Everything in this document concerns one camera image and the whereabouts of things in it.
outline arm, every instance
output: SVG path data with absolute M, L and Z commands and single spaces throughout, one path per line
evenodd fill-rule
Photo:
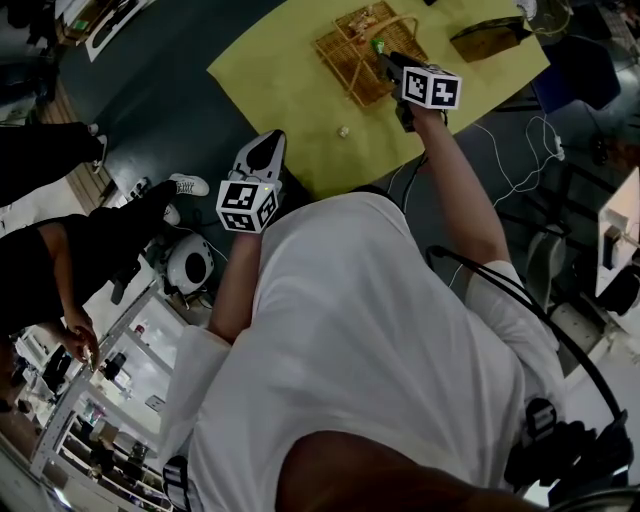
M 98 348 L 98 341 L 93 339 L 86 339 L 74 334 L 69 329 L 66 329 L 60 320 L 53 322 L 44 322 L 38 324 L 38 327 L 47 331 L 52 338 L 58 340 L 64 345 L 64 348 L 73 357 L 80 362 L 85 362 L 84 358 L 84 346 L 89 345 L 92 355 L 92 364 L 94 368 L 98 367 L 98 358 L 100 356 L 100 349 Z
M 262 235 L 238 234 L 213 304 L 209 331 L 228 343 L 251 324 L 260 273 Z
M 69 250 L 69 241 L 67 240 L 67 232 L 62 224 L 52 222 L 44 224 L 38 228 L 42 239 L 44 240 L 49 256 L 53 262 L 53 275 L 56 281 L 56 287 L 62 303 L 64 318 L 67 322 L 68 331 L 64 329 L 60 321 L 42 324 L 42 327 L 49 333 L 58 338 L 65 345 L 67 350 L 71 352 L 76 359 L 84 361 L 82 354 L 83 346 L 90 344 L 91 352 L 94 356 L 94 362 L 97 361 L 98 342 L 91 319 L 87 313 L 76 305 L 73 293 L 73 266 L 71 262 L 71 252 Z M 73 341 L 68 336 L 69 333 L 75 335 Z
M 500 219 L 440 112 L 410 105 L 456 251 L 481 265 L 510 261 Z

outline basket handle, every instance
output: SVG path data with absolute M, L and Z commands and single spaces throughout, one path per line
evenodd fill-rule
M 397 23 L 399 21 L 404 21 L 404 20 L 413 20 L 413 34 L 412 37 L 415 39 L 416 38 L 416 34 L 418 33 L 418 18 L 416 18 L 413 14 L 403 14 L 400 16 L 394 16 L 393 18 L 389 18 L 388 20 L 383 21 L 382 23 L 378 23 L 377 25 L 373 25 L 372 27 L 369 27 L 367 30 L 364 31 L 364 38 L 365 39 L 373 39 L 374 36 L 376 36 L 377 34 L 379 34 L 380 32 L 382 32 L 385 28 L 387 28 L 389 25 L 393 25 L 394 23 Z M 359 36 L 356 36 L 352 39 L 350 39 L 349 41 L 353 41 L 353 39 L 356 39 Z
M 382 32 L 385 28 L 387 28 L 389 25 L 393 25 L 394 23 L 398 23 L 399 21 L 403 21 L 403 20 L 413 20 L 414 22 L 414 26 L 413 26 L 413 34 L 412 37 L 415 39 L 416 38 L 416 34 L 418 33 L 418 18 L 416 18 L 413 14 L 403 14 L 401 16 L 394 16 L 393 18 L 389 18 L 388 20 L 383 21 L 382 23 L 377 23 L 376 25 L 369 27 L 368 29 L 366 29 L 364 31 L 363 37 L 365 39 L 371 40 L 373 39 L 377 34 L 379 34 L 380 32 Z M 360 34 L 356 34 L 355 36 L 353 36 L 351 39 L 347 39 L 344 43 L 342 43 L 341 45 L 339 45 L 338 47 L 334 48 L 333 50 L 331 50 L 330 52 L 326 53 L 324 55 L 324 58 L 328 58 L 331 55 L 333 55 L 334 53 L 336 53 L 337 51 L 341 50 L 342 48 L 344 48 L 345 46 L 347 46 L 348 44 L 353 43 L 356 39 L 360 39 L 361 36 Z
M 416 38 L 416 33 L 418 32 L 418 18 L 416 18 L 412 14 L 394 16 L 393 18 L 389 18 L 388 20 L 385 20 L 382 23 L 378 23 L 377 25 L 374 25 L 373 27 L 369 27 L 367 30 L 364 31 L 364 38 L 365 38 L 365 40 L 370 41 L 371 39 L 374 38 L 374 36 L 376 34 L 379 34 L 380 32 L 382 32 L 389 25 L 393 25 L 394 23 L 398 23 L 398 22 L 403 21 L 403 20 L 413 20 L 414 25 L 413 25 L 413 35 L 412 35 L 412 37 L 413 37 L 413 39 L 415 39 Z M 349 44 L 354 39 L 357 39 L 357 38 L 360 38 L 360 37 L 361 37 L 360 35 L 356 35 L 355 37 L 349 39 L 349 41 L 346 44 Z M 347 94 L 348 95 L 351 95 L 353 93 L 353 88 L 356 86 L 356 80 L 358 79 L 358 75 L 360 74 L 360 68 L 362 67 L 362 63 L 364 62 L 364 55 L 365 55 L 365 53 L 367 51 L 366 44 L 364 45 L 364 47 L 365 47 L 364 51 L 359 51 L 360 60 L 358 61 L 358 65 L 356 66 L 356 71 L 353 74 L 353 78 L 351 79 L 351 83 L 349 84 L 349 88 L 347 89 Z

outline sleeve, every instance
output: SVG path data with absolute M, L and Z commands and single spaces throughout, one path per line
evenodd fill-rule
M 205 395 L 230 349 L 226 341 L 201 327 L 185 328 L 162 411 L 158 454 L 161 467 L 191 434 Z
M 485 266 L 522 285 L 511 263 L 494 261 Z M 520 290 L 505 284 L 528 301 Z M 563 418 L 566 385 L 557 354 L 558 340 L 549 327 L 513 297 L 477 274 L 469 282 L 466 305 L 515 352 L 525 374 L 526 401 L 547 398 Z

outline white robot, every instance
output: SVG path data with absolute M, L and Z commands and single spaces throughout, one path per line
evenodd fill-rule
M 262 233 L 278 209 L 286 137 L 282 130 L 260 135 L 236 156 L 220 184 L 216 211 L 228 231 Z

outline white t-shirt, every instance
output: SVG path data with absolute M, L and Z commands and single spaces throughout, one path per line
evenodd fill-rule
M 518 281 L 510 264 L 490 267 Z M 288 451 L 327 430 L 506 487 L 527 400 L 564 410 L 546 327 L 479 276 L 465 307 L 425 264 L 402 212 L 369 193 L 266 231 L 253 320 L 233 348 L 196 327 L 181 343 L 160 458 L 192 434 L 189 478 L 207 511 L 273 511 Z

